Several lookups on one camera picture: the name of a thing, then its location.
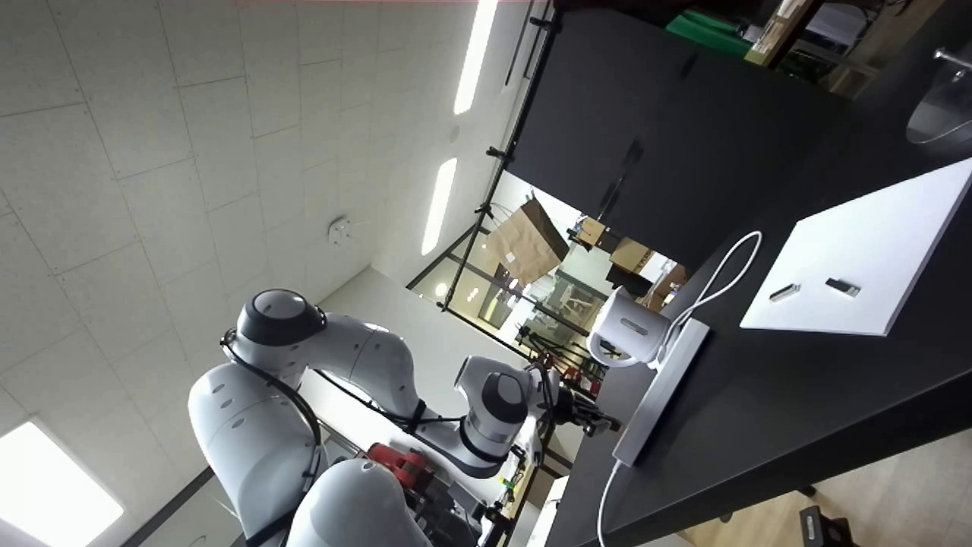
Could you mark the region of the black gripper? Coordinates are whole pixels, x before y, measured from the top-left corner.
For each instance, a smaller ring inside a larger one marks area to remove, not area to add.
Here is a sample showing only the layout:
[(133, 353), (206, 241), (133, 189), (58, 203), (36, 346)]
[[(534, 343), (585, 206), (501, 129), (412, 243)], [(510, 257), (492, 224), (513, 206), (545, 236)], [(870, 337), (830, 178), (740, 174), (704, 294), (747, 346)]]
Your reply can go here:
[(556, 367), (537, 372), (537, 415), (547, 428), (580, 424), (585, 435), (619, 428), (588, 395), (567, 384)]

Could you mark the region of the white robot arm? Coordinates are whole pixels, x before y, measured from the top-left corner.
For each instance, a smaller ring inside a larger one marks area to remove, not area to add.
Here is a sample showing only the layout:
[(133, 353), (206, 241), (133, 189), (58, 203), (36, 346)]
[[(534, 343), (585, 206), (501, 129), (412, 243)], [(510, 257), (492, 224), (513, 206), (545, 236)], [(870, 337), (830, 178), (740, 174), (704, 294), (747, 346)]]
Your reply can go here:
[(504, 501), (477, 487), (545, 451), (523, 432), (617, 424), (556, 367), (482, 354), (441, 414), (398, 335), (293, 287), (255, 292), (219, 350), (189, 421), (243, 547), (498, 547)]

